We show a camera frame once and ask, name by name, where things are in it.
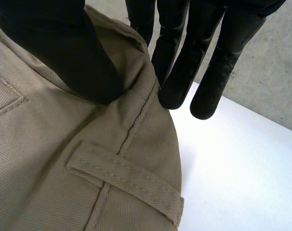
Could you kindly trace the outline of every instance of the black glove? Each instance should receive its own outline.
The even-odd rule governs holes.
[[[97,103],[123,84],[84,11],[85,0],[0,0],[0,27],[72,90]]]
[[[244,46],[261,28],[265,18],[284,2],[285,0],[158,0],[161,30],[152,63],[161,85],[159,100],[162,106],[177,109],[182,105],[213,34],[224,17],[216,49],[190,107],[194,117],[210,118]],[[131,26],[149,44],[155,1],[126,0],[126,4]],[[189,4],[186,39],[173,66]]]

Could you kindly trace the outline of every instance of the twill texture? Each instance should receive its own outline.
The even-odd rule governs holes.
[[[74,94],[0,29],[0,231],[174,231],[178,141],[143,39],[85,8],[125,93]]]

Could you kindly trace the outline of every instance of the khaki twill fabric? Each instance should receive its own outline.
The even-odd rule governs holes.
[[[0,29],[0,231],[173,231],[176,131],[142,38],[86,7],[125,93],[74,95]]]

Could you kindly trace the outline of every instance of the pocket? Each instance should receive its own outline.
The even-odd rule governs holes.
[[[27,98],[9,81],[0,77],[0,117],[18,107],[24,101],[27,101]]]

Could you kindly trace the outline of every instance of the black gloved fingers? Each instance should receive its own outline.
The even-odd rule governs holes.
[[[224,11],[222,6],[191,0],[184,46],[159,94],[163,107],[177,109],[183,104]]]
[[[135,29],[149,45],[154,27],[156,0],[126,0],[128,18]]]
[[[0,1],[0,27],[77,94],[107,104],[123,84],[83,7],[84,0]]]

